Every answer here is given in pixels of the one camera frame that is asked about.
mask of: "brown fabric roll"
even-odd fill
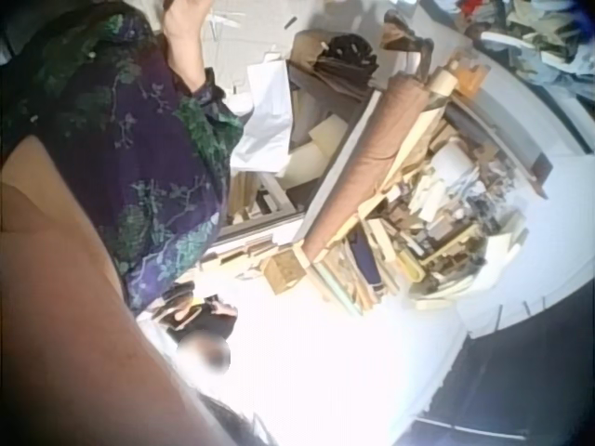
[[[409,130],[428,104],[429,94],[420,82],[404,74],[390,79],[360,138],[359,153],[339,177],[327,205],[304,240],[302,249],[310,262],[347,219],[357,213],[359,205],[376,194]]]

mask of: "white floor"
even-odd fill
[[[390,4],[349,3],[330,5],[325,15],[322,0],[216,0],[216,13],[245,16],[228,16],[241,28],[218,25],[216,39],[205,27],[206,64],[222,87],[242,92],[249,88],[245,67],[268,51],[287,56],[303,29],[358,30],[377,39]],[[380,71],[392,72],[391,63]],[[467,334],[455,309],[420,313],[403,297],[353,319],[307,282],[279,296],[264,279],[219,281],[216,288],[240,318],[230,338],[231,369],[214,392],[238,410],[259,413],[282,446],[390,446],[430,403]]]

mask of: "dark hair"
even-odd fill
[[[225,404],[201,393],[198,396],[200,401],[217,419],[223,430],[227,432],[237,446],[277,446],[277,443],[271,438],[268,432],[265,433],[269,437],[269,442],[265,442],[256,435],[254,426],[247,419],[234,412]]]

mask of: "purple floral garment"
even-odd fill
[[[23,66],[25,94],[3,101],[4,158],[26,135],[40,138],[139,314],[215,240],[242,125],[212,84],[185,91],[147,21],[125,5],[60,18],[7,78]]]

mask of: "tan fabric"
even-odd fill
[[[389,173],[390,167],[409,130],[424,110],[429,92],[413,78],[397,74],[370,123],[360,138],[361,150],[346,167],[302,249],[313,261],[358,206],[372,198]]]

